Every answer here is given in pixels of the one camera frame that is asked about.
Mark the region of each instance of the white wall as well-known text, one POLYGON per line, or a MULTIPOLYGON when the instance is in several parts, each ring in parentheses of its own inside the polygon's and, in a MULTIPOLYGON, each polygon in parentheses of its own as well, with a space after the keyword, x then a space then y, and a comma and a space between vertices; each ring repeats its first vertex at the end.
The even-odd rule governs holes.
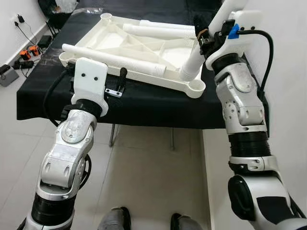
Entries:
MULTIPOLYGON (((0 8, 0 66, 8 63, 23 48, 28 40, 15 27, 11 21, 17 14, 24 17, 24 20, 32 27, 36 34, 45 25, 45 17, 41 12, 37 0, 1 0, 0 8)), ((19 24, 25 34, 31 39, 29 27, 23 23, 19 24)))
MULTIPOLYGON (((270 146, 284 182, 306 213, 307 200, 307 1, 250 0, 246 9, 263 12, 261 29, 274 40, 274 59, 266 84, 270 105, 270 146)), ((258 37, 247 58, 262 80, 269 48, 258 37)))

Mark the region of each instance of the gray pants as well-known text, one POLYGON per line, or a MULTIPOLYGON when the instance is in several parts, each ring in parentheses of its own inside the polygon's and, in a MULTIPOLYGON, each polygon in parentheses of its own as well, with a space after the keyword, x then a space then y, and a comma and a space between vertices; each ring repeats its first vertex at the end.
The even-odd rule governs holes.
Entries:
MULTIPOLYGON (((202 230, 198 222, 190 217, 182 216, 178 219, 179 230, 202 230)), ((98 230, 124 230, 123 211, 120 208, 112 209, 101 220, 98 230)))

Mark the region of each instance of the black tablecloth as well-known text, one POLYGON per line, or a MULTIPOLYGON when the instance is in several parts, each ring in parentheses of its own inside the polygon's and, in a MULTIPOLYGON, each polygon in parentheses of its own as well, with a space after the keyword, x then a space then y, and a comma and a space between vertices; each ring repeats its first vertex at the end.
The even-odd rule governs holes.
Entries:
MULTIPOLYGON (((213 0, 81 0, 79 8, 103 7, 104 12, 133 19, 156 22, 193 24, 195 14, 202 14, 208 22, 218 9, 213 0)), ((58 56, 63 43, 76 44, 98 21, 100 15, 78 13, 72 15, 41 61, 17 92, 17 119, 45 117, 43 99, 54 79, 64 67, 58 56)), ((202 80, 206 83, 203 95, 192 99, 185 93, 138 81, 127 80, 122 98, 109 97, 109 111, 98 122, 136 126, 222 128, 222 108, 216 96, 213 72, 205 67, 202 80)), ((106 85, 114 88, 117 78, 107 77, 106 85)), ((49 100, 51 115, 59 119, 63 107, 70 104, 70 77, 55 89, 49 100)))

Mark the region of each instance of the white tile floor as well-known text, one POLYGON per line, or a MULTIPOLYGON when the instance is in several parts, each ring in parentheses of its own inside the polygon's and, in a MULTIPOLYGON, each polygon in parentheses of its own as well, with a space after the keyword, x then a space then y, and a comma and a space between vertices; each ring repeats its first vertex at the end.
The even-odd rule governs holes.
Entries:
MULTIPOLYGON (((53 143, 55 128, 45 119, 16 120, 20 76, 0 86, 0 230, 14 230, 31 209, 40 163, 53 143)), ((112 207, 127 206, 133 230, 168 230, 174 212, 192 216, 207 229, 207 205, 201 167, 199 132, 98 124, 90 151, 90 179, 75 204, 72 230, 95 230, 112 207)))

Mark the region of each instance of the white plastic tray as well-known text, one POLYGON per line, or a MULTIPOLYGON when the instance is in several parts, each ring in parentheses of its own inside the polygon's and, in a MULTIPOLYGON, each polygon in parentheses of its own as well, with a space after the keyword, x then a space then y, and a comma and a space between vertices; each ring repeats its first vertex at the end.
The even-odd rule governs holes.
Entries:
MULTIPOLYGON (((180 67, 190 57, 192 49, 197 44, 196 38, 191 38, 191 30, 187 29, 187 33, 183 31, 180 37, 176 37, 176 29, 182 25, 175 25, 175 29, 168 28, 168 34, 169 31, 174 30, 171 37, 167 34, 163 37, 163 31, 156 37, 148 37, 137 36, 132 34, 133 32, 130 34, 123 30, 127 24, 129 27, 139 26, 142 21, 103 13, 101 20, 75 46, 63 45, 63 50, 67 52, 61 53, 59 59, 66 66, 70 60, 80 57, 92 58, 105 62, 109 67, 109 74, 119 76, 120 68, 125 67, 128 70, 127 78, 129 79, 183 91, 191 98, 200 97, 206 88, 201 80, 201 71, 191 82, 182 81, 179 77, 180 67), (112 58, 123 58, 122 62, 105 59, 108 55, 112 58)), ((154 26, 153 28, 157 30, 160 24, 157 23, 154 26)))

